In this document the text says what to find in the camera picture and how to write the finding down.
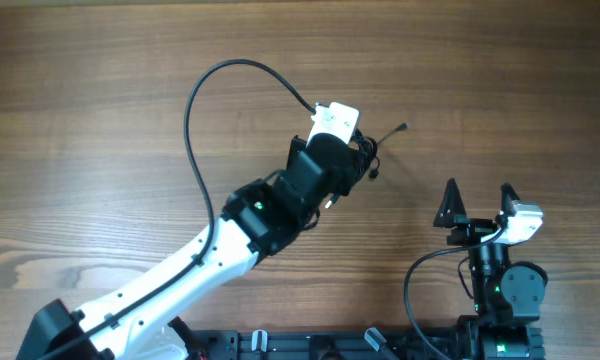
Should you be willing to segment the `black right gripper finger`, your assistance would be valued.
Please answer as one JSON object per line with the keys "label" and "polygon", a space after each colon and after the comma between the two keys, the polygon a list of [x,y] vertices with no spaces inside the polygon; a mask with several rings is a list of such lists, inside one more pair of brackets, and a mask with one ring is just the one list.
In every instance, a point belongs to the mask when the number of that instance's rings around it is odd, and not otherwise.
{"label": "black right gripper finger", "polygon": [[519,196],[515,192],[513,186],[509,183],[504,183],[501,187],[501,211],[506,216],[513,216],[514,202],[519,200]]}
{"label": "black right gripper finger", "polygon": [[434,218],[433,226],[440,228],[453,228],[467,223],[467,213],[457,183],[450,178],[441,205]]}

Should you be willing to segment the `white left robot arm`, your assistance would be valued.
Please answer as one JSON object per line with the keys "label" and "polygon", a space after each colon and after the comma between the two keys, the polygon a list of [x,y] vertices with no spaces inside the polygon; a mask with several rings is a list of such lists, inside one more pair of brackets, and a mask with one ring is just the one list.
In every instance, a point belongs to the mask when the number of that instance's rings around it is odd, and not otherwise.
{"label": "white left robot arm", "polygon": [[130,359],[212,289],[240,277],[316,226],[330,194],[347,194],[362,153],[320,134],[291,142],[287,166],[232,193],[191,242],[131,283],[69,311],[41,308],[20,359]]}

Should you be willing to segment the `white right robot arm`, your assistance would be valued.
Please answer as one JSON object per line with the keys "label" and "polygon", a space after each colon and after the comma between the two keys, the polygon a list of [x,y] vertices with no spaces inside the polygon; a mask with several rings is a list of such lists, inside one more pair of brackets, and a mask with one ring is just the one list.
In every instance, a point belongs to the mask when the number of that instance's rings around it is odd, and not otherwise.
{"label": "white right robot arm", "polygon": [[530,240],[543,224],[539,205],[501,186],[501,210],[493,220],[467,215],[456,181],[447,181],[433,225],[449,228],[449,245],[468,252],[475,314],[451,330],[450,359],[544,359],[540,318],[548,275],[540,266],[512,262],[509,250]]}

